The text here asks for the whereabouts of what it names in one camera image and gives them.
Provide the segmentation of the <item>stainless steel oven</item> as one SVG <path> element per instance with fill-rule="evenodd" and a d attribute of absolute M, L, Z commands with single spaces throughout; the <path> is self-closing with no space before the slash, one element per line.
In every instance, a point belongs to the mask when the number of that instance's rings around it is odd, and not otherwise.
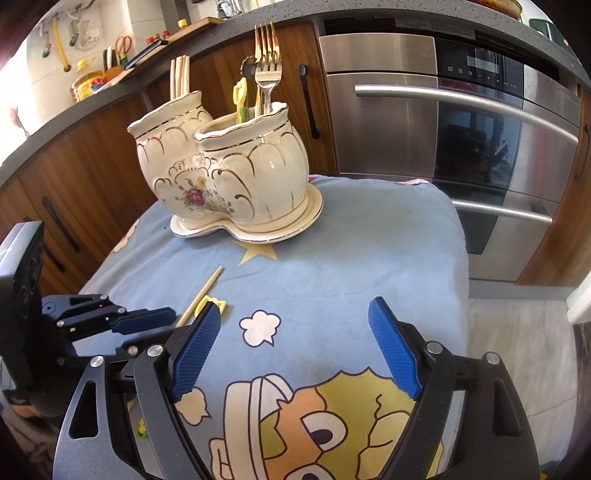
<path fill-rule="evenodd" d="M 432 182 L 475 279 L 516 281 L 548 232 L 580 101 L 550 65 L 411 18 L 325 21 L 318 39 L 339 173 Z"/>

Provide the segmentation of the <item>cream ceramic double utensil holder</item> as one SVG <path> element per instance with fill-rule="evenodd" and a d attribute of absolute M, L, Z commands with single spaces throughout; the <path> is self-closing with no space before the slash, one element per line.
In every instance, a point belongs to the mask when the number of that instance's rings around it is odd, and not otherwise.
<path fill-rule="evenodd" d="M 317 221 L 324 199 L 310 182 L 308 153 L 290 108 L 238 123 L 212 118 L 198 91 L 169 101 L 128 125 L 143 177 L 171 212 L 181 238 L 224 230 L 266 244 L 297 236 Z"/>

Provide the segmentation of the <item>gold fork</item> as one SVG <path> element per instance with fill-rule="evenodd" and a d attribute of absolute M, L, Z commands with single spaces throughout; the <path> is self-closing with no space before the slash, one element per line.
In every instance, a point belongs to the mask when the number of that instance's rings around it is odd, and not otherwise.
<path fill-rule="evenodd" d="M 263 54 L 271 51 L 280 53 L 280 43 L 273 23 L 270 22 L 254 27 L 254 40 L 256 41 L 256 44 L 254 44 L 256 63 L 262 58 Z"/>

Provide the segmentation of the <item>dark grey countertop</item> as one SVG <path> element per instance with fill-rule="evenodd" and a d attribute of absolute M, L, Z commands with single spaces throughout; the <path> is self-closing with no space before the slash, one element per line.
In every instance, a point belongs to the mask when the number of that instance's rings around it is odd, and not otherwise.
<path fill-rule="evenodd" d="M 590 52 L 580 48 L 576 56 L 567 54 L 550 40 L 520 22 L 470 1 L 281 1 L 238 15 L 211 29 L 197 31 L 189 26 L 178 39 L 171 37 L 168 45 L 128 71 L 119 83 L 60 113 L 9 155 L 1 164 L 1 182 L 6 183 L 26 162 L 70 127 L 90 115 L 137 93 L 167 69 L 170 58 L 187 50 L 197 56 L 252 32 L 259 23 L 288 25 L 315 17 L 366 16 L 426 17 L 446 24 L 464 25 L 477 31 L 509 40 L 528 52 L 548 59 L 571 72 L 578 81 L 590 86 L 590 68 L 581 64 Z"/>

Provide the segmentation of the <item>silver fork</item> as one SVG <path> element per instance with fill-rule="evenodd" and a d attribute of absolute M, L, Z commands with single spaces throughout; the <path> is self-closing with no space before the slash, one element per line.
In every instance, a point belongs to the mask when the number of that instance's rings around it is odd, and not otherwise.
<path fill-rule="evenodd" d="M 271 51 L 263 54 L 256 63 L 256 73 L 254 74 L 254 80 L 260 90 L 260 114 L 269 114 L 273 110 L 271 94 L 280 84 L 281 76 L 283 76 L 283 65 L 281 65 L 280 53 Z"/>

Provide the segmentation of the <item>silver spoon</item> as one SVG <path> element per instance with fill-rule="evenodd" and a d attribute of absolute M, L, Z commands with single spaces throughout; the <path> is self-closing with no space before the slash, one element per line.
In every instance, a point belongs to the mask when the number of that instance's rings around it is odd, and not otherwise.
<path fill-rule="evenodd" d="M 242 65 L 240 65 L 240 73 L 242 77 L 244 77 L 247 81 L 254 80 L 254 75 L 256 75 L 256 57 L 253 55 L 247 56 L 243 61 Z M 256 87 L 256 101 L 254 102 L 253 106 L 253 114 L 256 116 L 259 115 L 259 105 L 260 105 L 260 90 L 257 84 L 254 84 Z"/>

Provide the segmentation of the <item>wooden kitchen cabinet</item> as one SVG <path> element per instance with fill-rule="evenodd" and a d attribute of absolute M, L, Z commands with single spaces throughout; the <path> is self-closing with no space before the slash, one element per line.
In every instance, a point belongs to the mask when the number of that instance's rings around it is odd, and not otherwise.
<path fill-rule="evenodd" d="M 128 125 L 169 98 L 169 62 L 221 33 L 200 33 L 164 52 L 137 74 L 56 119 L 40 146 L 15 152 L 1 175 L 1 232 L 45 225 L 41 291 L 79 292 L 113 247 L 156 200 L 140 171 Z M 277 26 L 283 79 L 273 97 L 308 150 L 314 174 L 337 172 L 318 28 L 310 20 Z"/>

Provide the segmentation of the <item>yellow green plastic spoon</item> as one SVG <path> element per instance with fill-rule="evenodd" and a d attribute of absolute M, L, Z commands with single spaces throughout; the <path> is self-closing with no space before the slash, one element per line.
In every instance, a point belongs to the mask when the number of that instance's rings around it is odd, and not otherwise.
<path fill-rule="evenodd" d="M 249 95 L 249 86 L 247 86 L 247 80 L 242 77 L 232 89 L 232 102 L 235 105 L 236 124 L 245 123 L 249 120 L 249 108 L 246 106 L 247 95 Z"/>

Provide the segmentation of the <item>wooden cutting board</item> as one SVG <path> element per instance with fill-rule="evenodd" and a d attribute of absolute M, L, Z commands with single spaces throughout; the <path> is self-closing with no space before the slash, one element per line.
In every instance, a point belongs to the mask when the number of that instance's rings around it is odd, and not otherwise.
<path fill-rule="evenodd" d="M 161 47 L 156 52 L 149 55 L 145 60 L 141 61 L 135 68 L 146 63 L 148 60 L 150 60 L 151 58 L 156 56 L 161 50 L 169 47 L 170 45 L 172 45 L 172 46 L 180 45 L 182 42 L 190 39 L 196 33 L 205 31 L 208 28 L 217 26 L 222 23 L 223 23 L 223 20 L 221 20 L 221 19 L 214 18 L 214 17 L 205 17 L 205 18 L 203 18 L 203 19 L 201 19 L 189 26 L 183 27 L 183 29 L 180 29 L 178 32 L 170 35 L 168 38 L 165 39 L 168 41 L 168 44 L 165 47 Z M 127 75 L 129 75 L 133 69 L 125 71 L 123 68 L 118 75 L 114 76 L 111 80 L 109 80 L 108 82 L 105 83 L 105 85 L 103 86 L 103 89 L 110 88 L 111 86 L 118 84 Z"/>

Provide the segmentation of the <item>black kitchen knife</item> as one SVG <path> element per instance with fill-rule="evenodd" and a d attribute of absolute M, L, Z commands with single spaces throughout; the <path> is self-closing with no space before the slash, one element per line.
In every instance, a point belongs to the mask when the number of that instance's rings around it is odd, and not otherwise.
<path fill-rule="evenodd" d="M 145 60 L 149 55 L 156 52 L 161 47 L 165 47 L 168 44 L 167 40 L 157 39 L 148 45 L 146 45 L 137 55 L 127 62 L 124 66 L 124 70 L 131 70 L 135 68 L 141 61 Z"/>

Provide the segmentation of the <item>blue cartoon tablecloth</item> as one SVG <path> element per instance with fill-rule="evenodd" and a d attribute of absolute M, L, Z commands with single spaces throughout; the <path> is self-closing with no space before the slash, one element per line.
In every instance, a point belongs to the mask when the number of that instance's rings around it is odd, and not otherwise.
<path fill-rule="evenodd" d="M 370 330 L 370 301 L 454 353 L 467 349 L 468 255 L 449 197 L 418 183 L 318 177 L 324 209 L 273 245 L 181 239 L 154 204 L 84 291 L 131 310 L 186 309 L 212 272 L 226 303 L 177 404 L 217 479 L 375 479 L 414 408 Z"/>

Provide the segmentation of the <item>beige chopstick with red tip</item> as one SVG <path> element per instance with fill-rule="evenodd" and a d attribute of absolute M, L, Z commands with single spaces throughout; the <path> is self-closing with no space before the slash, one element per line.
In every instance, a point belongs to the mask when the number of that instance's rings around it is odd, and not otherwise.
<path fill-rule="evenodd" d="M 195 295 L 195 297 L 193 298 L 193 300 L 191 301 L 189 306 L 185 309 L 183 314 L 178 318 L 178 320 L 175 324 L 176 328 L 181 328 L 187 323 L 189 318 L 194 314 L 195 309 L 197 309 L 197 305 L 199 304 L 199 302 L 202 300 L 202 298 L 204 298 L 204 296 L 208 293 L 208 291 L 211 289 L 211 287 L 214 286 L 215 281 L 221 275 L 222 272 L 223 272 L 223 267 L 219 266 L 217 268 L 217 270 L 215 270 L 211 274 L 211 277 L 209 277 L 206 280 L 206 282 L 204 283 L 204 286 L 202 286 L 200 288 L 200 290 L 197 292 L 197 295 Z"/>

